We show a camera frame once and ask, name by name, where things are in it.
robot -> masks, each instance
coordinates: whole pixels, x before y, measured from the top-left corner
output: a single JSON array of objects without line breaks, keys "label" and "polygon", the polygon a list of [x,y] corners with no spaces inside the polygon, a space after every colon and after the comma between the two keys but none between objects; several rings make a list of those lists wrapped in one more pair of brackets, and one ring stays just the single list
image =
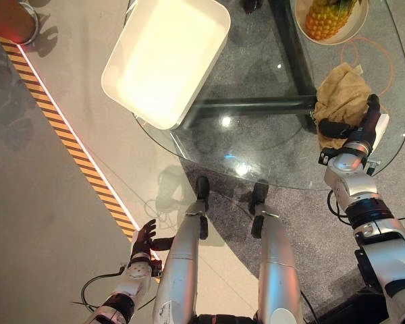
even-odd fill
[{"label": "robot", "polygon": [[[355,255],[364,282],[385,296],[393,324],[405,324],[405,229],[378,193],[373,171],[365,171],[369,155],[382,137],[387,119],[372,94],[368,111],[350,129],[342,148],[324,148],[319,163],[326,166],[325,182],[349,220],[358,250]],[[208,236],[209,181],[196,181],[197,199],[174,238],[154,239],[155,220],[138,233],[130,263],[112,295],[86,324],[127,324],[149,287],[159,263],[150,250],[169,250],[153,309],[154,324],[299,324],[303,323],[294,254],[279,216],[265,204],[268,185],[258,183],[250,212],[252,235],[261,239],[258,311],[253,319],[195,313],[198,243]]]}]

yellow and black striped tape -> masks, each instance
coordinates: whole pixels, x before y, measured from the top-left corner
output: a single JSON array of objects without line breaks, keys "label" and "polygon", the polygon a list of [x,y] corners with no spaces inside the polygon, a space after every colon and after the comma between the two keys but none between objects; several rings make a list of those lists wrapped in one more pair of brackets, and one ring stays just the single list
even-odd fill
[{"label": "yellow and black striped tape", "polygon": [[35,73],[33,73],[18,46],[1,37],[0,43],[9,57],[9,60],[13,63],[13,66],[19,73],[21,79],[23,79],[26,84],[30,94],[40,107],[40,110],[48,119],[48,122],[55,130],[55,133],[58,135],[69,154],[74,158],[74,161],[80,168],[81,172],[86,176],[86,179],[90,182],[94,191],[96,191],[97,195],[102,200],[105,207],[107,207],[111,216],[117,222],[118,226],[120,226],[123,233],[129,240],[132,240],[132,234],[135,232],[135,227],[108,188],[105,181],[102,179],[101,175],[87,157],[82,147],[79,145],[74,133],[70,130],[55,106],[52,104],[44,88],[41,86],[39,82],[40,80],[38,80]]}]

gray floor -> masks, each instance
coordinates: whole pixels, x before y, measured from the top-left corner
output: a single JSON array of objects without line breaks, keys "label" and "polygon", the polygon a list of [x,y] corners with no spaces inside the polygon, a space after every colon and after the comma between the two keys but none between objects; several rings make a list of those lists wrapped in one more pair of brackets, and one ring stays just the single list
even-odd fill
[{"label": "gray floor", "polygon": [[130,245],[18,80],[0,49],[0,323],[81,323]]},{"label": "gray floor", "polygon": [[[391,7],[405,46],[405,5]],[[0,111],[0,310],[8,304],[20,313],[0,311],[0,323],[50,323],[51,314],[54,323],[79,323],[87,312],[70,302],[88,278],[126,260],[128,243],[7,66],[0,54],[0,108],[10,109]],[[250,237],[246,213],[252,183],[183,165],[191,183],[209,176],[209,217],[257,274],[259,243]],[[377,181],[392,211],[405,216],[405,145]],[[326,194],[272,187],[268,198],[287,227],[303,290],[318,313],[362,285],[351,231],[329,214]],[[90,289],[92,302],[110,287],[101,282]]]}]

fruit bowl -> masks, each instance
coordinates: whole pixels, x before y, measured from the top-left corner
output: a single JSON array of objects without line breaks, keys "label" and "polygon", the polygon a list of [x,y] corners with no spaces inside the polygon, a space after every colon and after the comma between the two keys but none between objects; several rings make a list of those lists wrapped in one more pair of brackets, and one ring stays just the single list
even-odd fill
[{"label": "fruit bowl", "polygon": [[369,10],[369,0],[357,1],[352,7],[348,21],[343,27],[341,27],[333,36],[317,40],[310,37],[305,31],[306,16],[311,9],[313,1],[316,0],[296,0],[294,13],[297,25],[302,33],[311,41],[321,45],[338,45],[354,37],[365,23]]}]

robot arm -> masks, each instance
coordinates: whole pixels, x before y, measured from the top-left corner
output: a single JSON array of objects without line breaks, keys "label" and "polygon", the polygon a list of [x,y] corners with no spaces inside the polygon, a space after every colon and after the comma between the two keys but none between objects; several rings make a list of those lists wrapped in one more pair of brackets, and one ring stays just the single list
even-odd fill
[{"label": "robot arm", "polygon": [[360,127],[339,150],[324,148],[320,164],[327,166],[325,182],[346,213],[359,250],[358,268],[366,284],[384,294],[392,323],[405,324],[405,229],[394,218],[364,168],[374,144],[375,129],[387,125],[379,113],[378,97],[369,97],[369,110]]},{"label": "robot arm", "polygon": [[142,298],[150,288],[151,277],[157,275],[161,265],[151,260],[151,238],[156,234],[155,220],[148,222],[139,232],[128,268],[108,299],[84,324],[128,324]]}]

